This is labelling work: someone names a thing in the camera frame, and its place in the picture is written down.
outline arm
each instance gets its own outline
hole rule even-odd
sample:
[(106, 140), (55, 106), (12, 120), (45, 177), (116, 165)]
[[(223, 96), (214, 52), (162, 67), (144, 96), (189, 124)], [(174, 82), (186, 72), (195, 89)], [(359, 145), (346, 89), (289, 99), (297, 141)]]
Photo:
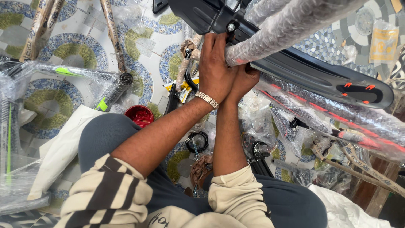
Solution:
[[(225, 64), (226, 34), (205, 36), (200, 61), (200, 91), (221, 103), (237, 68)], [(70, 190), (57, 228), (133, 227), (145, 221), (152, 189), (146, 177), (175, 144), (213, 107), (199, 97), (134, 134), (96, 161)]]
[(238, 66), (231, 92), (218, 109), (208, 202), (214, 212), (230, 215), (248, 228), (268, 228), (274, 226), (263, 202), (263, 185), (246, 162), (239, 132), (238, 102), (260, 77), (256, 70), (246, 72), (245, 66)]
[[(221, 103), (232, 87), (237, 68), (225, 64), (226, 33), (208, 33), (204, 40), (198, 68), (199, 90)], [(111, 156), (127, 162), (147, 177), (186, 132), (212, 110), (210, 104), (196, 97), (128, 138)]]
[(260, 73), (250, 66), (246, 68), (246, 64), (237, 67), (238, 72), (232, 89), (218, 108), (214, 176), (233, 173), (247, 166), (239, 131), (238, 103), (259, 82)]

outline brown stripe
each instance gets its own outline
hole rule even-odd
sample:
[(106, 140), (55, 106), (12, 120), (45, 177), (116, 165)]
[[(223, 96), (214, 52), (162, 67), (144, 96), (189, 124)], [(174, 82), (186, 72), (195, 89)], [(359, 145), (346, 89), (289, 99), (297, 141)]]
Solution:
[(114, 216), (115, 211), (116, 211), (116, 209), (107, 209), (100, 224), (109, 224), (111, 222), (111, 219)]
[(110, 209), (124, 175), (123, 172), (105, 172), (86, 210)]
[(134, 178), (128, 188), (127, 196), (125, 197), (124, 204), (122, 205), (122, 209), (129, 209), (132, 203), (132, 199), (134, 198), (135, 195), (135, 189), (138, 186), (139, 179)]
[(96, 211), (75, 211), (68, 222), (66, 222), (65, 228), (77, 228), (90, 224), (90, 219), (92, 219)]

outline gray pants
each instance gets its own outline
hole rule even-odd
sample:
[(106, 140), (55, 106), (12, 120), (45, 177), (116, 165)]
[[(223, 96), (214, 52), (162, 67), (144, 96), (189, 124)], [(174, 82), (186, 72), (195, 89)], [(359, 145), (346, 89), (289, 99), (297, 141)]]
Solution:
[[(90, 121), (84, 128), (79, 142), (82, 173), (93, 167), (97, 159), (111, 153), (139, 130), (141, 128), (138, 125), (120, 114), (104, 114)], [(271, 221), (275, 228), (326, 227), (325, 206), (313, 192), (271, 177), (262, 175), (255, 177), (263, 184), (263, 198), (271, 211)], [(148, 176), (147, 183), (153, 189), (152, 199), (146, 205), (149, 212), (166, 206), (176, 206), (195, 215), (212, 211), (207, 198), (191, 198), (179, 191), (161, 166)]]

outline person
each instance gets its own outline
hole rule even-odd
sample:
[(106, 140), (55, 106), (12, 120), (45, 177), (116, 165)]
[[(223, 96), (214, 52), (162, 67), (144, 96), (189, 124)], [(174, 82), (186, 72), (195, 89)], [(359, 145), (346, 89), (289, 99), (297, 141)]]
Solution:
[(160, 163), (214, 102), (195, 97), (143, 129), (124, 115), (104, 114), (82, 132), (83, 174), (56, 227), (326, 227), (325, 206), (313, 192), (254, 175), (247, 164), (237, 104), (260, 74), (228, 67), (225, 45), (225, 33), (206, 34), (199, 65), (199, 91), (220, 104), (208, 198), (180, 192)]

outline white cloth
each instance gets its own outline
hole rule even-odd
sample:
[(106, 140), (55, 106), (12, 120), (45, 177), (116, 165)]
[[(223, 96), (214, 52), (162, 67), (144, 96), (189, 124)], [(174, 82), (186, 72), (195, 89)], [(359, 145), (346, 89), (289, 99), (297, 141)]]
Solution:
[(324, 203), (328, 228), (391, 228), (390, 222), (366, 214), (343, 195), (316, 185), (308, 187)]
[(43, 162), (28, 195), (28, 200), (40, 198), (42, 193), (49, 189), (76, 156), (80, 135), (84, 127), (94, 117), (105, 113), (80, 105), (59, 131), (59, 134), (39, 148)]

